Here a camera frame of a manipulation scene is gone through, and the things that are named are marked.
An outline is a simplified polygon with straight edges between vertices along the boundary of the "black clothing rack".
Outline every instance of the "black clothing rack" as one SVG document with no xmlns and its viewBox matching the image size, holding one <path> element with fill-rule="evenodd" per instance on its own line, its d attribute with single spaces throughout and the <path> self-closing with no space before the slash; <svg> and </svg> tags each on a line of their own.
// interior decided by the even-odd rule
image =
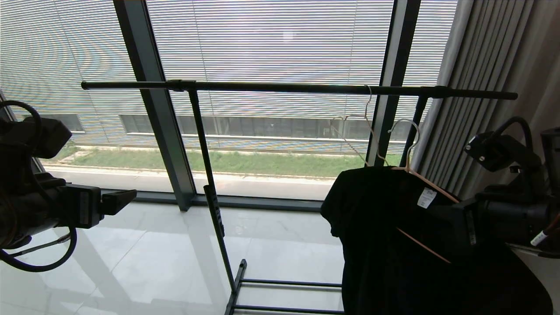
<svg viewBox="0 0 560 315">
<path fill-rule="evenodd" d="M 220 246 L 220 252 L 224 266 L 226 268 L 227 278 L 231 287 L 231 295 L 226 306 L 225 315 L 232 315 L 235 310 L 244 309 L 252 311 L 269 311 L 269 312 L 291 312 L 304 314 L 344 314 L 343 311 L 331 311 L 324 309 L 302 309 L 302 308 L 284 308 L 284 307 L 268 307 L 255 305 L 237 304 L 237 297 L 243 284 L 269 284 L 269 285 L 288 285 L 288 286 L 311 286 L 316 288 L 341 288 L 341 284 L 322 283 L 322 282 L 300 282 L 300 281 L 281 281 L 281 280 L 264 280 L 264 279 L 248 279 L 244 277 L 247 269 L 247 261 L 241 260 L 237 275 L 234 277 L 227 256 L 226 245 L 224 242 L 224 227 L 220 215 L 220 207 L 217 201 L 216 185 L 210 165 L 210 156 L 208 153 L 208 145 L 206 142 L 206 134 L 202 123 L 202 115 L 200 113 L 200 103 L 198 100 L 198 90 L 207 91 L 262 91 L 262 92 L 298 92 L 298 93 L 321 93 L 321 94 L 365 94 L 365 95 L 413 95 L 418 96 L 416 110 L 414 112 L 413 121 L 420 123 L 420 118 L 426 107 L 429 98 L 484 98 L 484 99 L 503 99 L 515 100 L 516 93 L 511 92 L 495 92 L 495 91 L 475 91 L 475 90 L 456 90 L 446 86 L 429 86 L 429 87 L 392 87 L 392 86 L 365 86 L 365 85 L 309 85 L 309 84 L 275 84 L 275 83 L 243 83 L 243 82 L 200 82 L 187 80 L 170 80 L 165 82 L 82 82 L 82 88 L 88 89 L 168 89 L 172 91 L 187 91 L 189 99 L 193 107 L 194 120 L 197 127 L 200 149 L 204 160 L 204 168 L 208 178 L 208 185 L 204 186 L 204 193 L 208 201 L 208 207 L 214 225 L 214 231 Z M 404 164 L 405 153 L 412 145 L 416 129 L 411 128 L 404 148 L 403 159 Z"/>
</svg>

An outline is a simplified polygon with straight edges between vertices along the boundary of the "black cable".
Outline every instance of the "black cable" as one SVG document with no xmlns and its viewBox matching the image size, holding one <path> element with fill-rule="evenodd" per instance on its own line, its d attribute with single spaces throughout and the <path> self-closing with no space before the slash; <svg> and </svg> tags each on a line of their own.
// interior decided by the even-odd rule
<svg viewBox="0 0 560 315">
<path fill-rule="evenodd" d="M 531 135 L 531 128 L 526 120 L 519 116 L 513 116 L 508 119 L 503 125 L 499 126 L 492 134 L 486 139 L 486 141 L 491 142 L 496 140 L 502 132 L 504 132 L 513 123 L 518 123 L 523 129 L 523 136 L 525 137 L 525 146 L 529 150 L 533 150 L 533 136 Z"/>
<path fill-rule="evenodd" d="M 37 148 L 37 145 L 39 144 L 39 142 L 41 140 L 41 132 L 43 130 L 43 122 L 41 121 L 41 116 L 39 115 L 39 113 L 33 107 L 31 107 L 31 106 L 29 106 L 25 103 L 22 103 L 20 101 L 13 101 L 13 100 L 0 101 L 0 109 L 2 109 L 4 106 L 18 106 L 18 107 L 21 107 L 21 108 L 27 110 L 31 114 L 31 116 L 33 117 L 33 120 L 35 121 L 35 133 L 33 135 L 33 138 L 29 141 L 29 143 L 27 143 L 28 148 L 27 148 L 27 153 L 26 153 L 26 160 L 27 160 L 26 173 L 27 173 L 27 176 L 29 177 L 29 179 L 31 180 L 31 185 L 33 185 L 33 187 L 39 193 L 39 195 L 41 195 L 42 198 L 44 200 L 46 200 L 46 202 L 48 203 L 48 205 L 51 209 L 57 211 L 57 209 L 59 209 L 59 207 L 57 206 L 56 202 L 42 188 L 41 184 L 35 178 L 35 176 L 33 174 L 33 170 L 31 168 L 32 154 L 35 151 L 35 149 Z M 78 234 L 76 232 L 76 227 L 73 226 L 71 220 L 68 220 L 66 213 L 64 213 L 64 211 L 59 211 L 59 214 L 61 216 L 65 216 L 65 219 L 66 219 L 67 224 L 68 224 L 68 230 L 69 230 L 68 234 L 70 235 L 70 245 L 68 246 L 68 249 L 66 250 L 66 253 L 59 260 L 57 260 L 57 261 L 55 261 L 55 262 L 53 262 L 49 265 L 45 265 L 45 266 L 34 266 L 34 265 L 29 265 L 27 263 L 24 263 L 22 261 L 19 261 L 19 260 L 13 258 L 10 254 L 6 253 L 2 249 L 0 249 L 0 260 L 3 260 L 5 263 L 7 263 L 8 265 L 10 265 L 14 268 L 17 268 L 17 269 L 23 270 L 23 271 L 28 271 L 28 272 L 49 271 L 49 270 L 55 269 L 55 268 L 59 267 L 60 265 L 62 265 L 63 263 L 65 263 L 70 258 L 70 256 L 74 252 L 74 250 L 76 249 L 76 244 L 77 244 L 77 241 L 78 241 Z"/>
</svg>

